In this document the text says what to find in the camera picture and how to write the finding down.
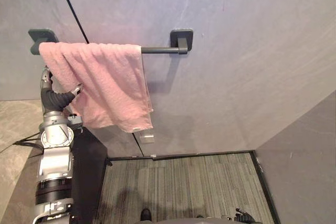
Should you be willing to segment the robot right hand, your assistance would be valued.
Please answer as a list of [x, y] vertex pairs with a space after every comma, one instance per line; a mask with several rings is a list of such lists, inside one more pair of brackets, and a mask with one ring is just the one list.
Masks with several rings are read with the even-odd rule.
[[241, 208], [235, 209], [234, 216], [222, 215], [220, 219], [228, 221], [228, 223], [248, 223], [248, 224], [257, 223], [257, 221], [251, 214], [249, 214], [248, 212], [244, 211]]

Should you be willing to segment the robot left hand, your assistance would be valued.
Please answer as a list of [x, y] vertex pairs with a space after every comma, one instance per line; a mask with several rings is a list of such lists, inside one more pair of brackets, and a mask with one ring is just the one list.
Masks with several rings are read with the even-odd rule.
[[83, 84], [78, 84], [73, 90], [57, 93], [52, 88], [52, 73], [48, 67], [43, 69], [40, 83], [40, 98], [43, 114], [56, 111], [62, 112], [83, 89]]

